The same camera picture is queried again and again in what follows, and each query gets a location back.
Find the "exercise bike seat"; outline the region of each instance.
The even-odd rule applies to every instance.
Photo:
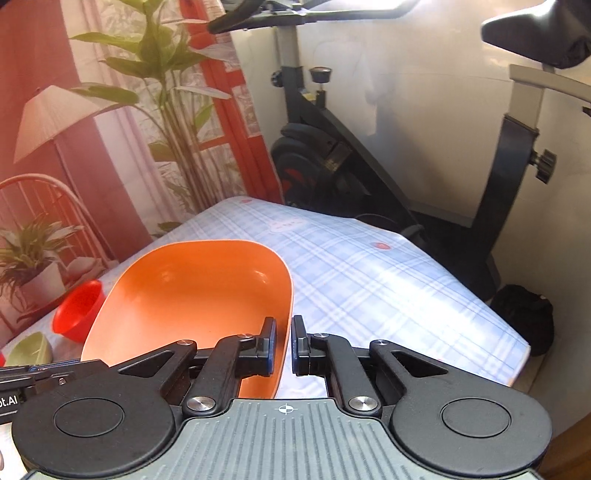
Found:
[[[591,1],[546,0],[487,20],[482,40],[558,69],[567,69],[591,55]]]

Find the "lamp shade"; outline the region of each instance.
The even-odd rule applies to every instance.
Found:
[[[105,111],[112,102],[98,102],[51,85],[31,98],[22,112],[14,163],[75,123]]]

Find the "red dot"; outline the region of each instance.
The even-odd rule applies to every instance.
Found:
[[[391,246],[382,242],[375,242],[374,247],[379,248],[380,250],[392,250]]]

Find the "crosshair marking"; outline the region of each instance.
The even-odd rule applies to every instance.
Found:
[[[291,413],[294,410],[297,410],[297,408],[294,408],[291,405],[288,405],[286,403],[285,405],[282,405],[281,407],[276,408],[275,410],[279,410],[281,413],[283,413],[283,415],[287,415],[288,413]]]

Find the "exercise bike handlebar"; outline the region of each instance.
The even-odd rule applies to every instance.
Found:
[[[211,22],[207,24],[208,32],[217,34],[231,30],[239,30],[238,28],[233,27],[257,13],[265,1],[266,0],[244,0],[231,12],[211,20]]]
[[[319,21],[394,20],[411,12],[420,2],[420,0],[403,0],[398,6],[388,10],[315,11],[306,8],[307,5],[317,6],[325,1],[311,0],[309,3],[302,5],[300,9],[288,9],[278,12],[266,11],[254,15],[267,0],[245,0],[234,11],[211,21],[207,29],[210,33],[225,33],[233,30],[284,27]]]

